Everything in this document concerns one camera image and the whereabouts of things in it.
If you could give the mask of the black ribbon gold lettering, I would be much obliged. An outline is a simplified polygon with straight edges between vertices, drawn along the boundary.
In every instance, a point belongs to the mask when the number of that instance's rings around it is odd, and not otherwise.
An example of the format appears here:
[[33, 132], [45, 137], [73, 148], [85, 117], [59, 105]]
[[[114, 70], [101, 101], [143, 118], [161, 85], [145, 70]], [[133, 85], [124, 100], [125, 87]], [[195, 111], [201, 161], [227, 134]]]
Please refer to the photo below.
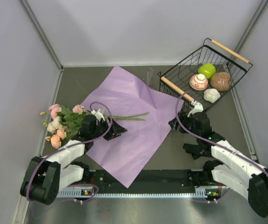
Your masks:
[[212, 157], [211, 146], [210, 143], [197, 139], [196, 145], [185, 143], [183, 149], [196, 160], [200, 157]]

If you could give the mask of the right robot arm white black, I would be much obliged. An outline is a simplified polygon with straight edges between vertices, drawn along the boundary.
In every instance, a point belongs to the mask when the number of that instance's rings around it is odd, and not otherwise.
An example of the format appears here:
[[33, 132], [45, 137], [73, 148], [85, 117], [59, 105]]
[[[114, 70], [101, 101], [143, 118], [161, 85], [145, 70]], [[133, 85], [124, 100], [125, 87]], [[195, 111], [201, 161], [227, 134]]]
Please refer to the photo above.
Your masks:
[[205, 112], [188, 115], [183, 111], [169, 122], [172, 129], [179, 129], [196, 137], [197, 144], [185, 143], [183, 148], [193, 159], [212, 157], [203, 166], [205, 183], [224, 184], [247, 199], [260, 217], [268, 217], [268, 168], [256, 163], [235, 149], [223, 136], [212, 130]]

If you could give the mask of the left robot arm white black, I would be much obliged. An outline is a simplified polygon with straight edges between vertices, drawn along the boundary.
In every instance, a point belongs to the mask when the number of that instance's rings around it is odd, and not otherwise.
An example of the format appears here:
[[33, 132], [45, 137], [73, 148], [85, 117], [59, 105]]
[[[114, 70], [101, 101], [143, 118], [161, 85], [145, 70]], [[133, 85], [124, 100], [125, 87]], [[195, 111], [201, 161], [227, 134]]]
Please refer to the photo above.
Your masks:
[[86, 185], [91, 178], [88, 167], [75, 159], [86, 154], [95, 140], [112, 140], [126, 132], [127, 129], [112, 118], [85, 116], [81, 127], [63, 148], [45, 157], [31, 159], [20, 195], [29, 201], [50, 205], [62, 189], [76, 182]]

